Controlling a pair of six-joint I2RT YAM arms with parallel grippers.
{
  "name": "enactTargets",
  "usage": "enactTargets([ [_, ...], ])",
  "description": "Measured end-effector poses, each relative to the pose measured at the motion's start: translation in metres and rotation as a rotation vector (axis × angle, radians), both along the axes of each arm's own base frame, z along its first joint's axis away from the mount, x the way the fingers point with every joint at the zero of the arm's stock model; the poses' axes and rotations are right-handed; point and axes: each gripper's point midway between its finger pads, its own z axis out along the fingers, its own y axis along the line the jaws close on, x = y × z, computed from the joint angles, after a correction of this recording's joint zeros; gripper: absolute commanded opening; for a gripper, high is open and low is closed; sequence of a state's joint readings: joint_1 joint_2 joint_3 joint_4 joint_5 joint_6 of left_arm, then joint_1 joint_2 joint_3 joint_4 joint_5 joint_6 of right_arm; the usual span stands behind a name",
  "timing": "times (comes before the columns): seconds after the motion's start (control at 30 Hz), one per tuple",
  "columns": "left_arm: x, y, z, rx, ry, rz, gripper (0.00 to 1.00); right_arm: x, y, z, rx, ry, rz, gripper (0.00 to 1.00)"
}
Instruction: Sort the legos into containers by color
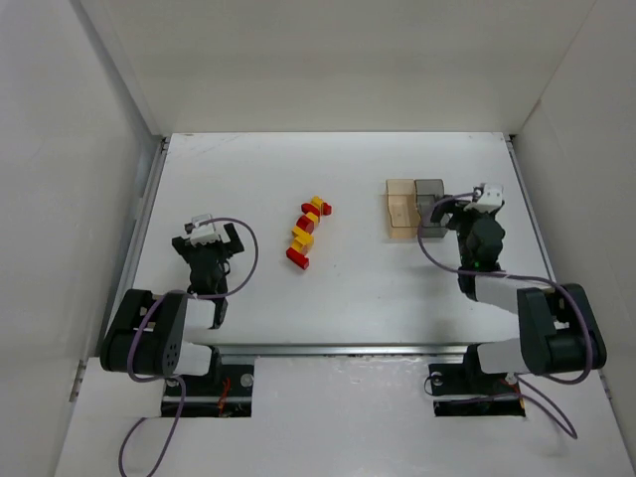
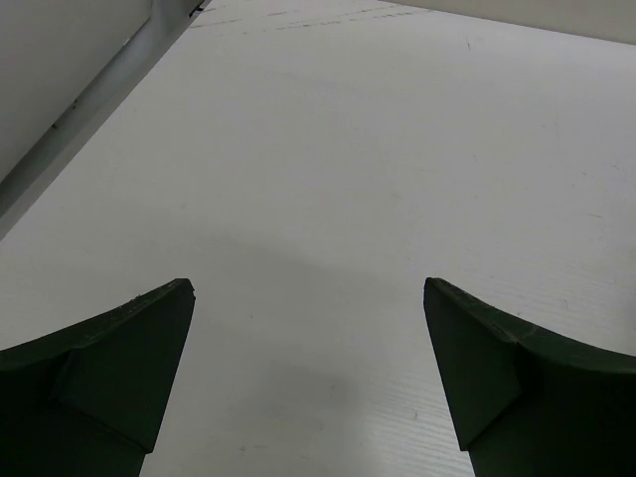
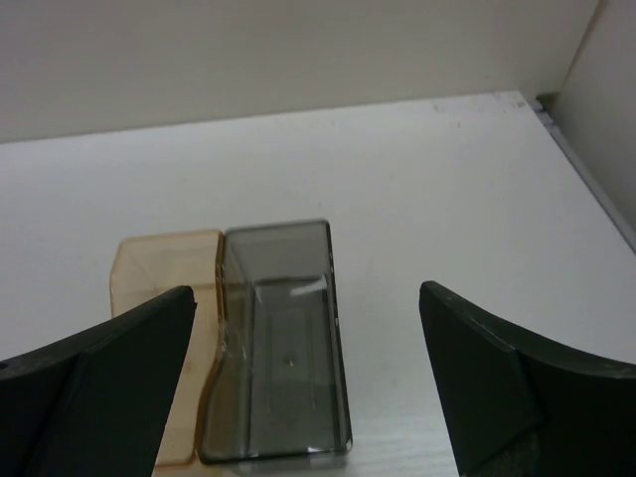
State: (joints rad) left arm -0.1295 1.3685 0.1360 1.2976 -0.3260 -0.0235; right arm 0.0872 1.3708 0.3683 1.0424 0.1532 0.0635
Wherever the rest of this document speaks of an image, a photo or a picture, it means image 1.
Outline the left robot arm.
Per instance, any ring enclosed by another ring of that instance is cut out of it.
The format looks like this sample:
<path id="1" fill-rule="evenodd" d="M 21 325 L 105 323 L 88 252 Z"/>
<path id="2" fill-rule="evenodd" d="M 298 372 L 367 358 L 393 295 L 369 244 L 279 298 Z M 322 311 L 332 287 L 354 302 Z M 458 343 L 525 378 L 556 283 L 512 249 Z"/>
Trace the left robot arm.
<path id="1" fill-rule="evenodd" d="M 200 216 L 184 225 L 182 237 L 172 238 L 172 247 L 190 268 L 188 287 L 163 295 L 127 290 L 100 348 L 104 370 L 141 381 L 209 372 L 215 351 L 185 342 L 184 332 L 188 327 L 220 328 L 228 297 L 244 287 L 228 286 L 230 260 L 244 252 L 238 223 Z"/>

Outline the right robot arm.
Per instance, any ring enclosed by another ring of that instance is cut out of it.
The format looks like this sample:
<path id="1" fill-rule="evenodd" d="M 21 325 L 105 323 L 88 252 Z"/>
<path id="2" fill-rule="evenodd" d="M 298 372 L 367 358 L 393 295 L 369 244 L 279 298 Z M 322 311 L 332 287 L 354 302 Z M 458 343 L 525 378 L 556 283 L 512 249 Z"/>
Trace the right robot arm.
<path id="1" fill-rule="evenodd" d="M 491 395 L 494 381 L 507 376 L 545 377 L 564 384 L 565 373 L 586 379 L 607 360 L 606 347 L 585 290 L 547 278 L 513 274 L 499 263 L 505 231 L 496 219 L 502 199 L 482 189 L 443 196 L 423 214 L 419 229 L 441 226 L 457 237 L 460 264 L 453 269 L 460 291 L 470 300 L 508 311 L 519 335 L 499 342 L 474 343 L 452 373 L 450 387 L 461 394 Z"/>

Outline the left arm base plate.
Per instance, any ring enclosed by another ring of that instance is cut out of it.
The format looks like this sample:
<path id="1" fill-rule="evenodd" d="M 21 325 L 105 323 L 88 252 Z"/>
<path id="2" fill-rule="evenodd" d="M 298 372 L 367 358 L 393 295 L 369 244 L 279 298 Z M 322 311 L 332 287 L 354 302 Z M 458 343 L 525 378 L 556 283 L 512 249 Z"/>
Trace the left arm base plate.
<path id="1" fill-rule="evenodd" d="M 213 365 L 204 376 L 184 378 L 182 417 L 251 417 L 254 363 Z"/>

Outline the red and yellow lego stack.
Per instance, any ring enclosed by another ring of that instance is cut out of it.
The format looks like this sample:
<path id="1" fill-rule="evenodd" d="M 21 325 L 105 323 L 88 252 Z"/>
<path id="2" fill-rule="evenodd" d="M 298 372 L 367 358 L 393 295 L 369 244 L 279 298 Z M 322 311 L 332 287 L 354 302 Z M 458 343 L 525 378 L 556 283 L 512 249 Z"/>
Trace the red and yellow lego stack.
<path id="1" fill-rule="evenodd" d="M 302 270 L 309 267 L 308 253 L 314 244 L 314 232 L 323 217 L 333 213 L 333 207 L 319 196 L 300 206 L 301 215 L 291 229 L 292 240 L 286 250 L 286 257 Z"/>

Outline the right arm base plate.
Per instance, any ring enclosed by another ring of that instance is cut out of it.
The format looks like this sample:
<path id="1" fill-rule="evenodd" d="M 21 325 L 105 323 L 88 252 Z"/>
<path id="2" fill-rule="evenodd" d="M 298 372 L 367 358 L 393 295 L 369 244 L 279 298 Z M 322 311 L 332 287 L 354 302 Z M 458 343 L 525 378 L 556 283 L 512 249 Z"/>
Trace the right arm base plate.
<path id="1" fill-rule="evenodd" d="M 468 372 L 461 364 L 431 364 L 424 390 L 433 398 L 436 417 L 525 417 L 516 383 L 506 374 Z"/>

